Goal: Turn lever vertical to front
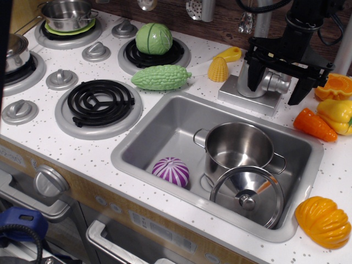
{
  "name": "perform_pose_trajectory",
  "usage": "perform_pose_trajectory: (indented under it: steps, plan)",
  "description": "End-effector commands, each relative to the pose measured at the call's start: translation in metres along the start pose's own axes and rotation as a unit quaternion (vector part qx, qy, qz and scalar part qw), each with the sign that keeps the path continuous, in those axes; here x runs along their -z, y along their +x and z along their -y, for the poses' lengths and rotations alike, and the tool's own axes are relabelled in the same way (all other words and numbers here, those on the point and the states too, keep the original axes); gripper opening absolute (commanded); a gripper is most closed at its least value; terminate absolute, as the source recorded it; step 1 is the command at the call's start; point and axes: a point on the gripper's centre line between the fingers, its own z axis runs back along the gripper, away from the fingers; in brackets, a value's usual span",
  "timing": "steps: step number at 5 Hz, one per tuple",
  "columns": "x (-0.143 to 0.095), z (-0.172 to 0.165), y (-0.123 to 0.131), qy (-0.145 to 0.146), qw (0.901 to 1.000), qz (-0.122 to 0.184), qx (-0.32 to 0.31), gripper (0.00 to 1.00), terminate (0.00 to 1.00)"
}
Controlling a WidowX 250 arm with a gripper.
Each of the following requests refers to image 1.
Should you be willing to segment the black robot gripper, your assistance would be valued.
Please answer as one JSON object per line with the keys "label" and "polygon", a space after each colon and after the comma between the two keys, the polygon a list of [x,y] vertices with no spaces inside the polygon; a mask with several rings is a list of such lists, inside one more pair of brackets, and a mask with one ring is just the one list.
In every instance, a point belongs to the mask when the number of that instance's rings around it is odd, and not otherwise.
{"label": "black robot gripper", "polygon": [[245,60],[249,66],[247,86],[255,92],[265,69],[287,74],[298,79],[288,105],[298,105],[313,87],[326,83],[335,65],[317,54],[308,43],[280,38],[249,38]]}

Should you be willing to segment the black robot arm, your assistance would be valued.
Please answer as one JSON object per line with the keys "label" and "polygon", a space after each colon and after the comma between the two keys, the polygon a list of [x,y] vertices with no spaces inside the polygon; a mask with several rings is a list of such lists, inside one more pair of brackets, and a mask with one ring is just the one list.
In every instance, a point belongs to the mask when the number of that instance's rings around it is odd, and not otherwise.
{"label": "black robot arm", "polygon": [[298,105],[306,95],[324,86],[334,64],[317,54],[310,46],[315,32],[319,32],[325,18],[341,27],[336,13],[344,8],[344,1],[293,1],[285,16],[286,28],[279,38],[251,37],[247,61],[247,86],[255,92],[267,69],[297,78],[289,105]]}

